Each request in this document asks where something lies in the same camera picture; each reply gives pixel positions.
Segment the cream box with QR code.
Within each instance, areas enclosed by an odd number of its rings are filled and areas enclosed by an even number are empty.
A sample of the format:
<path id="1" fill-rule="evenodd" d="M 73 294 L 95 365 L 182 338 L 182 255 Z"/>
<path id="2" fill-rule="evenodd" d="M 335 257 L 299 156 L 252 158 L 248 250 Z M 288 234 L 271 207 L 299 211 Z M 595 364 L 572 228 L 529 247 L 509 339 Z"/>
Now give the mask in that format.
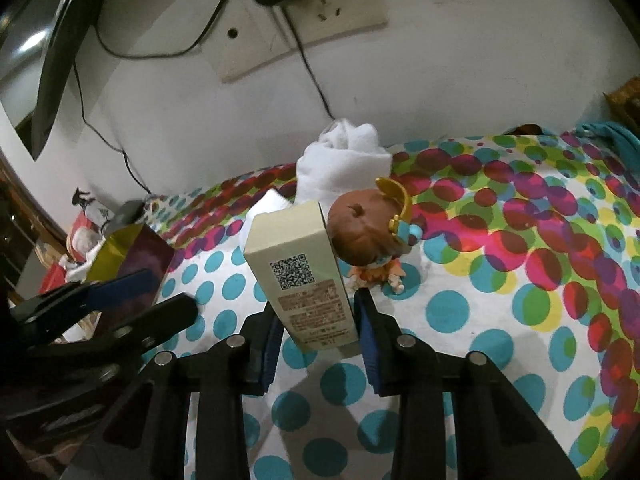
<path id="1" fill-rule="evenodd" d="M 258 214 L 243 255 L 300 350 L 329 350 L 358 340 L 318 203 Z"/>

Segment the brown hair doll figure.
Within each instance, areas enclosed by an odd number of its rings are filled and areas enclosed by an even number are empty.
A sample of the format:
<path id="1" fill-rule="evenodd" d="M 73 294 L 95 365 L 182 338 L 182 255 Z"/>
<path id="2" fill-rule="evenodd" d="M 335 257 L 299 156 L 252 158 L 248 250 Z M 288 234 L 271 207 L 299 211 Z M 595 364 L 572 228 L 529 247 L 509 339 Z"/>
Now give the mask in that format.
<path id="1" fill-rule="evenodd" d="M 377 178 L 374 188 L 341 195 L 326 229 L 335 255 L 349 265 L 350 292 L 376 284 L 396 295 L 405 290 L 400 257 L 422 240 L 422 229 L 412 222 L 412 200 L 399 182 Z"/>

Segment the white sock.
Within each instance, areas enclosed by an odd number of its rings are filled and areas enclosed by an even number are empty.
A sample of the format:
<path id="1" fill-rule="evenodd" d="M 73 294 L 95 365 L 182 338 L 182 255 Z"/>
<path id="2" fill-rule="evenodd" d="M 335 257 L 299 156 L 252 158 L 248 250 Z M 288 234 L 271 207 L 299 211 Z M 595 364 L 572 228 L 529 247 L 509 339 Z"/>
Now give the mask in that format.
<path id="1" fill-rule="evenodd" d="M 296 162 L 294 203 L 314 200 L 327 214 L 341 195 L 373 188 L 390 170 L 392 154 L 380 144 L 374 125 L 334 120 Z"/>

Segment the red gift bag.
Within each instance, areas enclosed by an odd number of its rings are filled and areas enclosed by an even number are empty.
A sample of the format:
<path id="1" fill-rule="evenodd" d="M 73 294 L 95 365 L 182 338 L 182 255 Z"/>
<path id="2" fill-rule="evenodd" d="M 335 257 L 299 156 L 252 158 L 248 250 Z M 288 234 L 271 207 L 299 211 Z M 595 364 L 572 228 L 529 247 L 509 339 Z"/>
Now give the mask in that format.
<path id="1" fill-rule="evenodd" d="M 54 258 L 38 292 L 43 294 L 70 282 L 82 282 L 103 242 L 99 226 L 81 211 L 67 233 L 66 253 Z"/>

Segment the gold metal tray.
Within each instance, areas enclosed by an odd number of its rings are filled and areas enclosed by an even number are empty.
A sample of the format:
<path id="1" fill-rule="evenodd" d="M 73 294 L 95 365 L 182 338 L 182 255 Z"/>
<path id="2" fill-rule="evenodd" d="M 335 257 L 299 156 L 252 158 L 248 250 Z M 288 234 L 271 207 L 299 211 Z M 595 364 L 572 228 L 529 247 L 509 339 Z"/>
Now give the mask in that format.
<path id="1" fill-rule="evenodd" d="M 130 318 L 149 310 L 160 289 L 160 283 L 175 255 L 166 240 L 146 224 L 132 224 L 110 234 L 89 268 L 89 282 L 108 282 L 138 271 L 151 271 L 155 284 L 148 292 L 102 312 L 93 336 L 102 336 Z"/>

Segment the spray bottle black trigger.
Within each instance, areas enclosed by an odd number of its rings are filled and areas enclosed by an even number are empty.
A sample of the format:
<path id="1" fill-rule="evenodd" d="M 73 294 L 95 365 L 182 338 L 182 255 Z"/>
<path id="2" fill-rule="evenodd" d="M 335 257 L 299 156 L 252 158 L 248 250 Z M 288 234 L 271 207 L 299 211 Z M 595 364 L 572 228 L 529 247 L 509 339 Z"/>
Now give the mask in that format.
<path id="1" fill-rule="evenodd" d="M 114 217 L 114 212 L 103 205 L 96 196 L 93 196 L 90 192 L 81 191 L 80 188 L 76 188 L 72 197 L 72 204 L 78 206 L 85 216 L 100 228 Z"/>

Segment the polka dot bed sheet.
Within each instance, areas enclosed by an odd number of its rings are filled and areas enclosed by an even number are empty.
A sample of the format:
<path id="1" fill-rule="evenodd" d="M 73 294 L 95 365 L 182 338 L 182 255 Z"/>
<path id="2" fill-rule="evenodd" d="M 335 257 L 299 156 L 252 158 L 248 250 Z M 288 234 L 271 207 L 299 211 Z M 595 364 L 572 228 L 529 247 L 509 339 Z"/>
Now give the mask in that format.
<path id="1" fill-rule="evenodd" d="M 438 350 L 487 353 L 578 474 L 604 478 L 639 426 L 639 174 L 575 130 L 392 155 L 426 233 L 401 261 L 405 290 L 376 303 Z M 285 339 L 245 422 L 257 478 L 382 479 L 398 414 L 360 359 Z"/>

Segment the blue cloth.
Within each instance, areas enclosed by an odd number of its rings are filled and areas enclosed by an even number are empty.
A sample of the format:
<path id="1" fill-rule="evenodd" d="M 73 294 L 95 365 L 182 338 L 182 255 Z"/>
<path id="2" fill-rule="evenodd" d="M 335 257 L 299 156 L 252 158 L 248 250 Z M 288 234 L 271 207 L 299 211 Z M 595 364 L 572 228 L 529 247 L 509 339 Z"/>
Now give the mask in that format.
<path id="1" fill-rule="evenodd" d="M 575 127 L 578 136 L 608 140 L 620 156 L 625 167 L 638 174 L 640 171 L 639 139 L 618 122 L 581 122 Z"/>

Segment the brown snack packet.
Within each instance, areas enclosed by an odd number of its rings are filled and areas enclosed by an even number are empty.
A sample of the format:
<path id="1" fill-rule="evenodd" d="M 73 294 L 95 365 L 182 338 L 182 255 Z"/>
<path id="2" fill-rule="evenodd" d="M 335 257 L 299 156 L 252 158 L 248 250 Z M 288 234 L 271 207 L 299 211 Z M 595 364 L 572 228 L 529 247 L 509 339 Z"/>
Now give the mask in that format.
<path id="1" fill-rule="evenodd" d="M 629 130 L 639 133 L 640 77 L 630 78 L 617 90 L 605 93 L 604 98 L 612 115 Z"/>

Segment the white wall socket plate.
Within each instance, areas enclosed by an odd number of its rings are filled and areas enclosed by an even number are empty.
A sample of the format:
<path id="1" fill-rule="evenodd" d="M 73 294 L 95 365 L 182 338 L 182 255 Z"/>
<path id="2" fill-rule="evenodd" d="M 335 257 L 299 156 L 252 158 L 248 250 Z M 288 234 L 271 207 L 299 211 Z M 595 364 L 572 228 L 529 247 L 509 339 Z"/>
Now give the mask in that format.
<path id="1" fill-rule="evenodd" d="M 318 44 L 388 23 L 385 0 L 298 0 L 267 8 L 229 0 L 202 44 L 204 58 L 223 84 L 284 58 L 302 44 Z"/>

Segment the black wall television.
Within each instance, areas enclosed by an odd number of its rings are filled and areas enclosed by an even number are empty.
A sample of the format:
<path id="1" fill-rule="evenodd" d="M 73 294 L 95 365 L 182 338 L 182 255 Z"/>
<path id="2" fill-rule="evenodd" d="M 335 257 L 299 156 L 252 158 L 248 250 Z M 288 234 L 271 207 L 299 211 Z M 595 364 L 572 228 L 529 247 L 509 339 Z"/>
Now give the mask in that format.
<path id="1" fill-rule="evenodd" d="M 33 160 L 102 0 L 14 0 L 1 14 L 1 105 Z"/>

